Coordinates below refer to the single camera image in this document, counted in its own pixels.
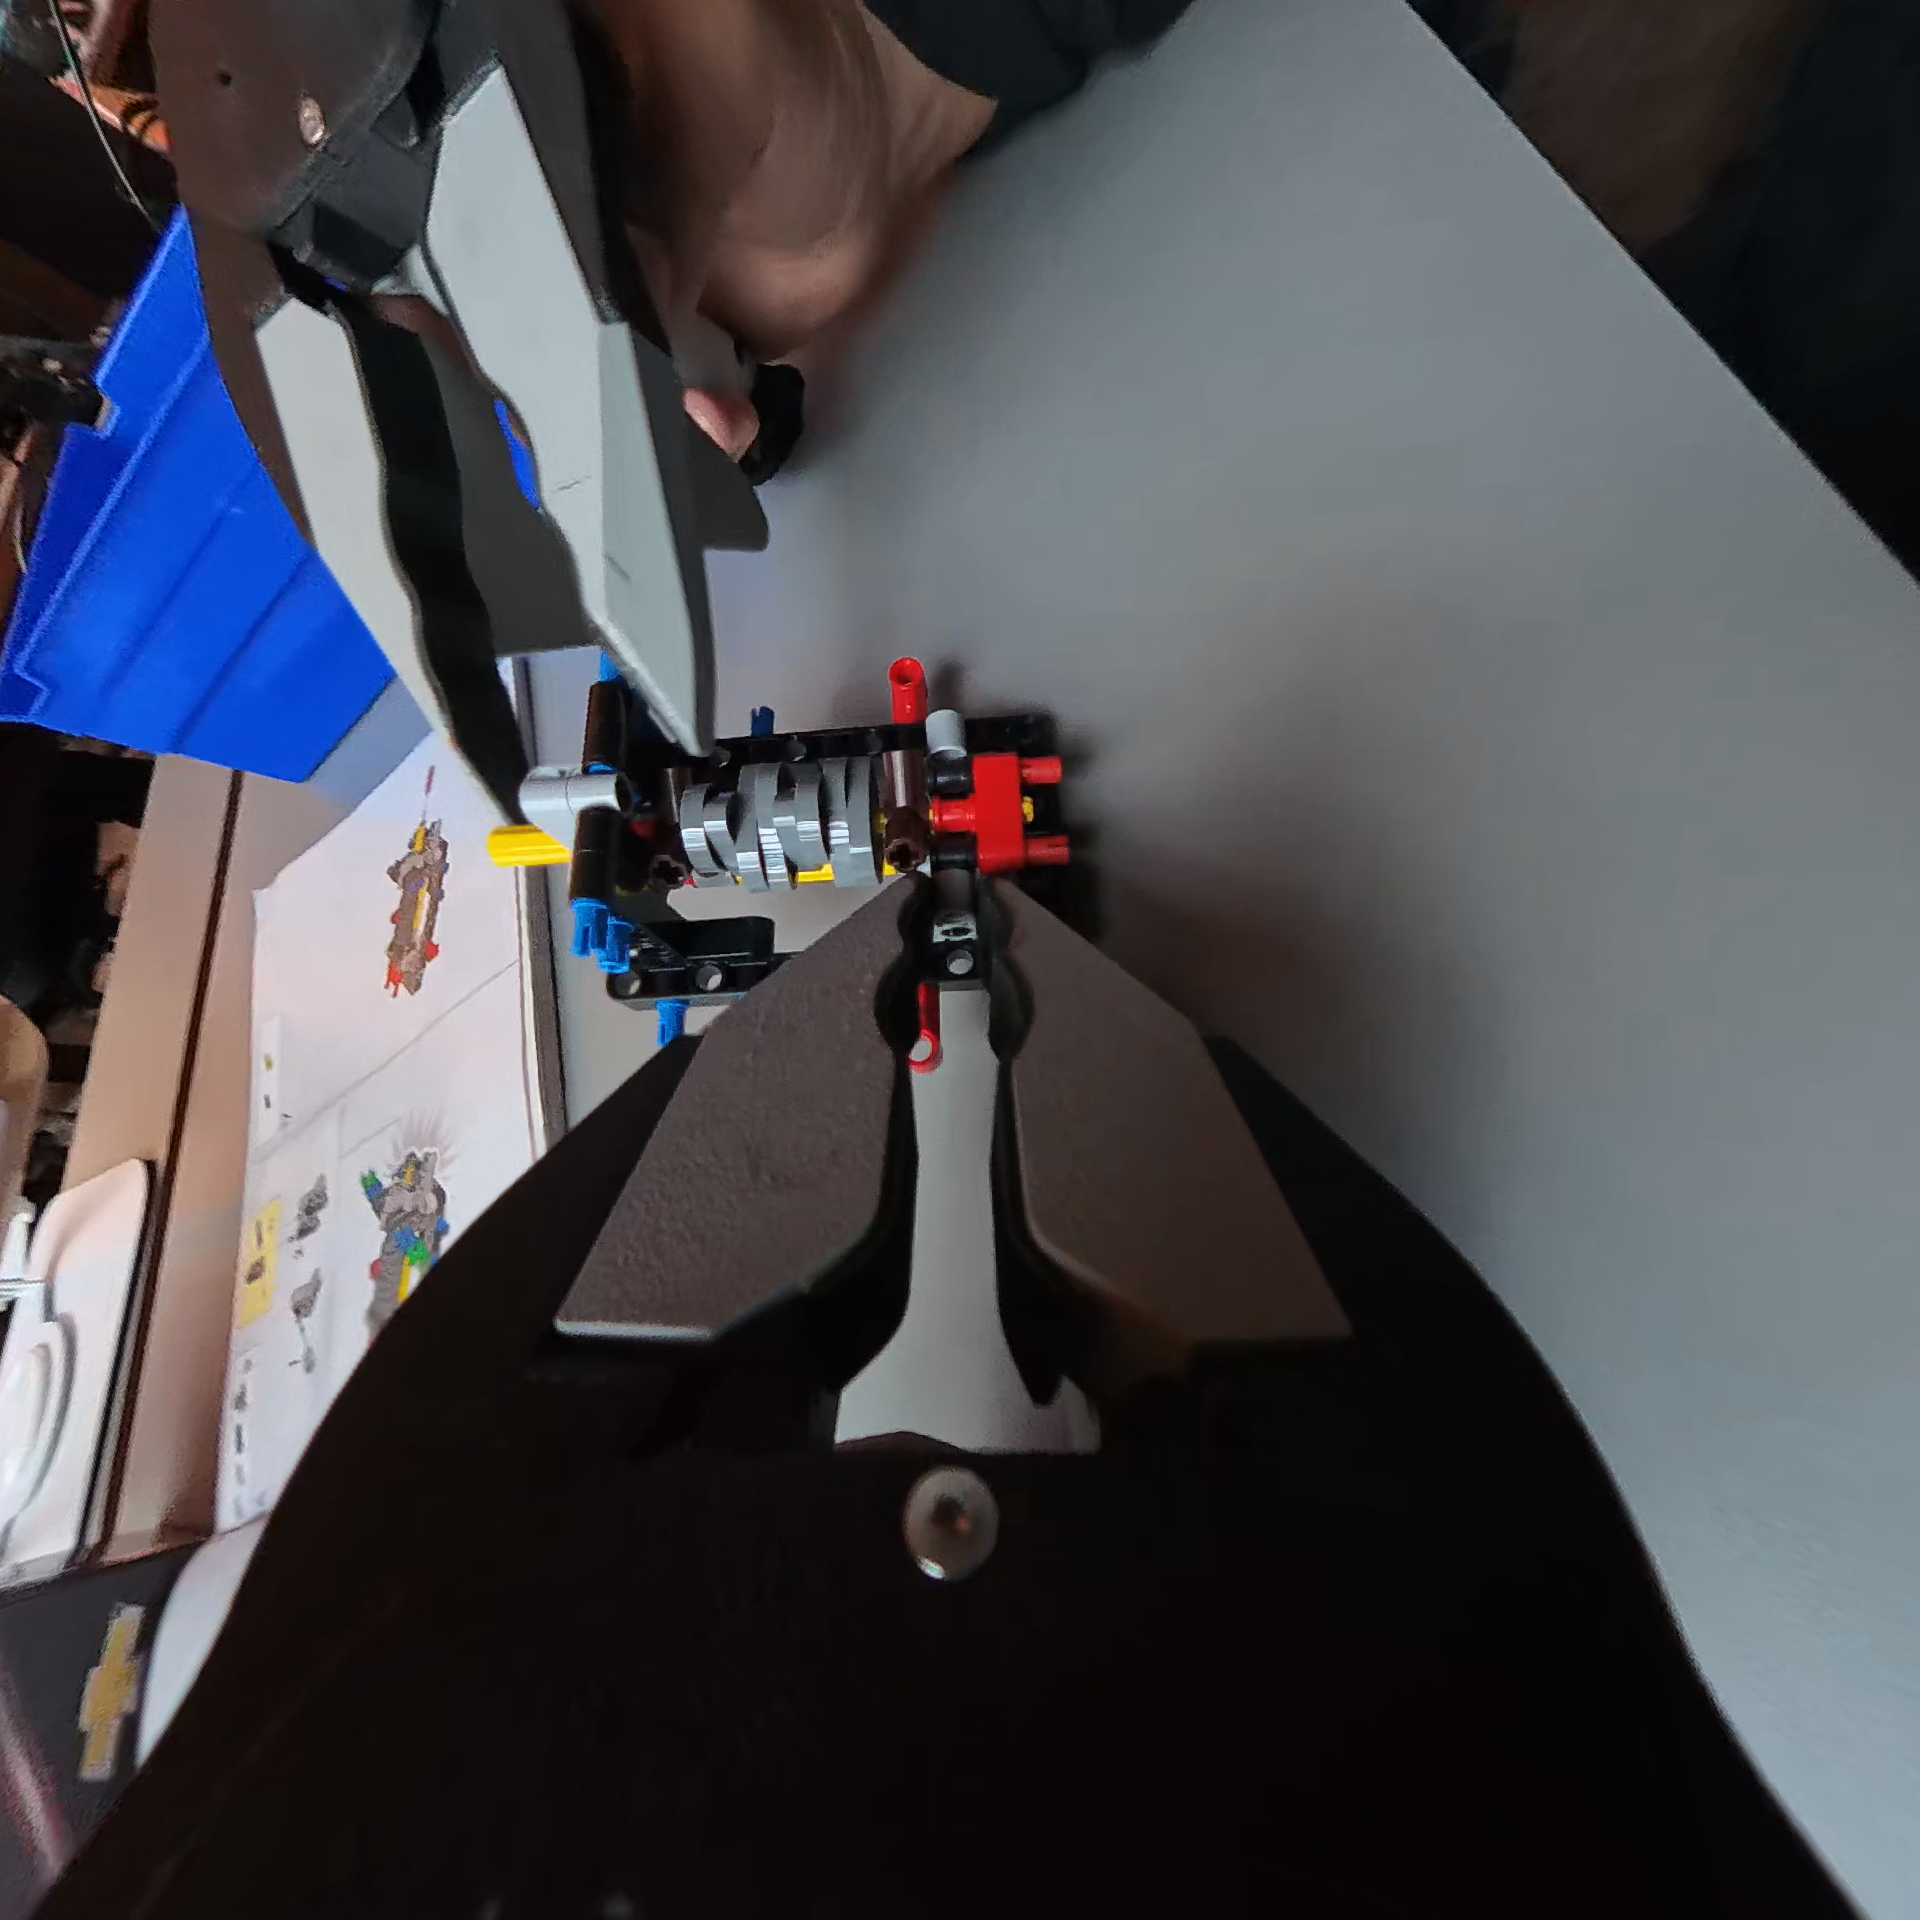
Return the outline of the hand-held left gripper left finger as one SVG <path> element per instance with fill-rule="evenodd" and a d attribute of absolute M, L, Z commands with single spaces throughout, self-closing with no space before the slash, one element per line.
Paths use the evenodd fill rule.
<path fill-rule="evenodd" d="M 689 1052 L 559 1332 L 642 1345 L 794 1337 L 851 1382 L 906 1316 L 919 1199 L 907 1052 L 920 878 L 899 878 Z"/>

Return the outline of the orange and black object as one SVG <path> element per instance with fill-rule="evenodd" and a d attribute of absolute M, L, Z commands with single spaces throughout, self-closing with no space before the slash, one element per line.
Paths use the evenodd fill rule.
<path fill-rule="evenodd" d="M 147 152 L 171 160 L 171 130 L 152 92 L 128 92 L 119 86 L 81 86 L 71 74 L 60 74 L 55 86 L 63 87 L 63 96 L 81 102 L 81 106 L 87 106 L 93 116 L 104 124 L 115 137 L 133 139 Z"/>

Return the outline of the black printed car box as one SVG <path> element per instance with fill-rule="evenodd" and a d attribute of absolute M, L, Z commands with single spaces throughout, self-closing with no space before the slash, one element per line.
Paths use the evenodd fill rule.
<path fill-rule="evenodd" d="M 29 1918 L 138 1766 L 161 1612 L 194 1549 L 4 1590 L 4 1918 Z"/>

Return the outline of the blue plastic bin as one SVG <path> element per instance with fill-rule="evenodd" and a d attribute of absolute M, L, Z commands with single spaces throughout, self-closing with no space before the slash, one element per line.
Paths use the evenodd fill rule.
<path fill-rule="evenodd" d="M 396 672 L 245 434 L 177 211 L 63 436 L 4 640 L 4 719 L 308 779 Z"/>

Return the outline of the person's right hand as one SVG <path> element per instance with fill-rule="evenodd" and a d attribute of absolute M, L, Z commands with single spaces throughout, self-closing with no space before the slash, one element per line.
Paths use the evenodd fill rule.
<path fill-rule="evenodd" d="M 807 351 L 891 272 L 995 104 L 864 3 L 578 3 L 621 73 L 621 186 L 691 424 L 743 461 L 750 368 Z"/>

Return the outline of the white carton with curved print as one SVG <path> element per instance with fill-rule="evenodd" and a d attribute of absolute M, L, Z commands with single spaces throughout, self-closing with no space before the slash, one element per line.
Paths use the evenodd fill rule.
<path fill-rule="evenodd" d="M 4 1280 L 4 1588 L 97 1540 L 154 1167 L 60 1193 Z"/>

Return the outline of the black lego frame assembly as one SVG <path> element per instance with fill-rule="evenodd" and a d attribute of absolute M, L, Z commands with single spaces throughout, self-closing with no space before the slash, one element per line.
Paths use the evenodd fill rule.
<path fill-rule="evenodd" d="M 916 1073 L 944 1062 L 944 992 L 985 984 L 985 878 L 1050 881 L 1075 857 L 1057 729 L 1040 712 L 966 719 L 930 701 L 916 657 L 888 661 L 874 725 L 783 730 L 775 708 L 709 755 L 665 741 L 600 661 L 576 759 L 518 787 L 527 827 L 573 838 L 565 948 L 611 1001 L 677 1045 L 691 1010 L 727 1010 L 772 978 L 772 904 L 794 891 L 873 894 L 930 878 L 942 904 L 920 960 Z"/>

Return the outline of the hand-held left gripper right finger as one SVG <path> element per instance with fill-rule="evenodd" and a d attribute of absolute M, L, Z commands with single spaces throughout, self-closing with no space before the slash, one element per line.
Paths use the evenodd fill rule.
<path fill-rule="evenodd" d="M 1199 1027 L 1017 886 L 989 1045 L 999 1322 L 1040 1401 L 1352 1337 Z"/>

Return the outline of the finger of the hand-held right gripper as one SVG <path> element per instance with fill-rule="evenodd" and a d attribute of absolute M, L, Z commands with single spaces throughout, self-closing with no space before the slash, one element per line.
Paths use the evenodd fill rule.
<path fill-rule="evenodd" d="M 669 351 L 588 283 L 513 80 L 441 134 L 425 265 L 535 456 L 576 610 L 689 755 L 715 746 L 709 552 L 762 552 L 750 480 L 686 411 Z"/>
<path fill-rule="evenodd" d="M 309 545 L 498 819 L 522 824 L 530 756 L 473 570 L 473 491 L 429 339 L 322 290 L 319 302 L 287 300 L 254 345 Z"/>

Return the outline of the lego instruction booklet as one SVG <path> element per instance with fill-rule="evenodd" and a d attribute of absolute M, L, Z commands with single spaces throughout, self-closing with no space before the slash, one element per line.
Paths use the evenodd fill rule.
<path fill-rule="evenodd" d="M 216 1528 L 261 1521 L 377 1335 L 547 1149 L 527 894 L 433 730 L 251 898 L 251 1147 Z"/>

